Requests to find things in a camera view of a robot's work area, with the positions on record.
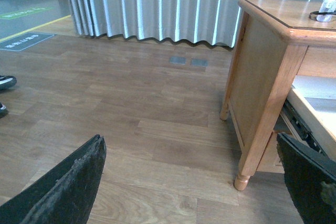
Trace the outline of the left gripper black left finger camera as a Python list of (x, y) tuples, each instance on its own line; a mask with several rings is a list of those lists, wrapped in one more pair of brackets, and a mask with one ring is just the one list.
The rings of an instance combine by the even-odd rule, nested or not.
[(1, 223), (87, 223), (106, 154), (104, 138), (95, 135), (1, 205)]

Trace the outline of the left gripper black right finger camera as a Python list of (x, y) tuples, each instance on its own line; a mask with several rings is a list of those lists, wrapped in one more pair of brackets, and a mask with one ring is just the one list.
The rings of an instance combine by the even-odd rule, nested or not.
[(290, 197), (304, 223), (335, 223), (335, 161), (286, 133), (277, 152)]

